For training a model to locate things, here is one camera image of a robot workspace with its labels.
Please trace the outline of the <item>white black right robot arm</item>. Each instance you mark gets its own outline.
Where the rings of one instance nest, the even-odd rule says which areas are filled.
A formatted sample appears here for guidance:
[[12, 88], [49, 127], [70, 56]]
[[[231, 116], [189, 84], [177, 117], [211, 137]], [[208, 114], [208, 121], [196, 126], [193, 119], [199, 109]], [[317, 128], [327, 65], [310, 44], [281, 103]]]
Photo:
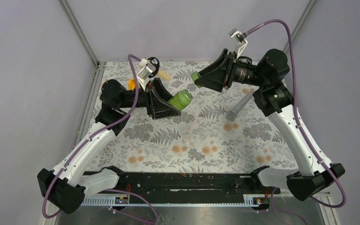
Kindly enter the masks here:
[[218, 92], [233, 83], [257, 87], [253, 93], [255, 104], [280, 132], [298, 168], [262, 166], [254, 171], [256, 177], [250, 180], [250, 187], [256, 193], [268, 187], [287, 189], [304, 201], [337, 181], [345, 169], [323, 153], [302, 123], [294, 98], [282, 83], [289, 70], [286, 54], [278, 49], [268, 50], [256, 65], [224, 49], [212, 64], [192, 73], [191, 77], [195, 85]]

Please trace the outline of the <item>green pill bottle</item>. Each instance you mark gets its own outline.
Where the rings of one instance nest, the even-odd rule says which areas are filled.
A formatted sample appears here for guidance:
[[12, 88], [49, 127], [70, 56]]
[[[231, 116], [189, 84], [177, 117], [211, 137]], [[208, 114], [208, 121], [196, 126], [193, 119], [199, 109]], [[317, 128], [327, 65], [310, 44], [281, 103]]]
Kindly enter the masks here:
[[192, 94], [187, 90], [183, 89], [177, 92], [170, 100], [168, 104], [173, 106], [175, 109], [182, 111], [185, 109], [193, 100]]

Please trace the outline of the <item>green bottle cap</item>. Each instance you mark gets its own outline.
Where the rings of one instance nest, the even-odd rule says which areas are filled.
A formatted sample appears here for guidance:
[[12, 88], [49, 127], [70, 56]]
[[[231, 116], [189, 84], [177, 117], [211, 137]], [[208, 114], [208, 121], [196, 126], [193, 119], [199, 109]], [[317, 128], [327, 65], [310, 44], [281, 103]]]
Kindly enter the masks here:
[[195, 83], [195, 81], [200, 78], [200, 74], [199, 74], [197, 71], [194, 71], [194, 72], [190, 75], [190, 77], [191, 77], [192, 81]]

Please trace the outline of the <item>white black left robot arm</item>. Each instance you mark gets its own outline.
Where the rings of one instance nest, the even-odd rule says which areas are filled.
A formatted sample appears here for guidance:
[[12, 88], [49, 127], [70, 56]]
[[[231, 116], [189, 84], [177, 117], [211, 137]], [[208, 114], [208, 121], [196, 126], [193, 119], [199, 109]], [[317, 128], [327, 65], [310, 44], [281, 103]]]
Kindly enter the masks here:
[[135, 108], [146, 108], [154, 120], [180, 116], [181, 111], [169, 103], [172, 98], [160, 78], [134, 90], [126, 89], [115, 79], [106, 81], [101, 88], [101, 110], [85, 137], [53, 169], [42, 169], [37, 175], [43, 207], [50, 202], [59, 212], [71, 214], [89, 196], [106, 189], [124, 191], [127, 181], [118, 172], [109, 168], [85, 175], [87, 166], [120, 134]]

